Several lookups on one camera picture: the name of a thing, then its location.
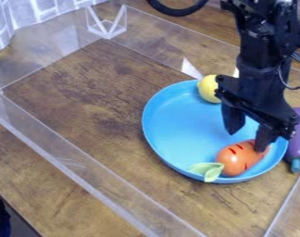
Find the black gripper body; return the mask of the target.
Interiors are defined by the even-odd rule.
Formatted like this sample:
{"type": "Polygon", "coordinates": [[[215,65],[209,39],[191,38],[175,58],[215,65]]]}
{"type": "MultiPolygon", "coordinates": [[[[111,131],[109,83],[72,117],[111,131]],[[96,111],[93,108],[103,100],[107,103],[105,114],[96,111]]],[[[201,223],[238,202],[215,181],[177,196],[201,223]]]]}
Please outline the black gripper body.
{"type": "Polygon", "coordinates": [[[291,60],[287,58],[275,65],[258,69],[240,56],[236,58],[239,77],[216,76],[215,96],[222,104],[240,110],[243,115],[259,125],[278,130],[278,136],[288,140],[300,122],[286,102],[282,80],[288,79],[291,60]]]}

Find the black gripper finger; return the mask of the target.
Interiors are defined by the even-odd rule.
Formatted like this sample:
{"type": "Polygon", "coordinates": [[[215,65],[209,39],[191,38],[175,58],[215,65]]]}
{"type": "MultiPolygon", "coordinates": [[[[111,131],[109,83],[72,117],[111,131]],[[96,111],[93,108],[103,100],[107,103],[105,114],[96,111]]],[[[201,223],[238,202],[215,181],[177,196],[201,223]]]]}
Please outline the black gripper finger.
{"type": "Polygon", "coordinates": [[[232,135],[244,125],[244,115],[238,108],[222,104],[222,116],[224,130],[232,135]]]}
{"type": "Polygon", "coordinates": [[[254,150],[263,152],[270,143],[278,138],[278,130],[266,125],[259,125],[255,136],[254,150]]]}

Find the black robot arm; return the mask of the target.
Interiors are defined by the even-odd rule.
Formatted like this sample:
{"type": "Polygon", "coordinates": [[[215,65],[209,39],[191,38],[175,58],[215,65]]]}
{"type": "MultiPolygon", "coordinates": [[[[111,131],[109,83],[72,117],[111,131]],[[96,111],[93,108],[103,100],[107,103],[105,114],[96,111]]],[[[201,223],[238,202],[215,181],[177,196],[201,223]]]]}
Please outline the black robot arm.
{"type": "Polygon", "coordinates": [[[276,138],[290,139],[300,123],[283,96],[300,48],[296,0],[223,0],[220,9],[235,17],[239,75],[215,78],[215,96],[222,101],[230,134],[242,128],[247,118],[258,123],[254,150],[260,152],[276,138]]]}

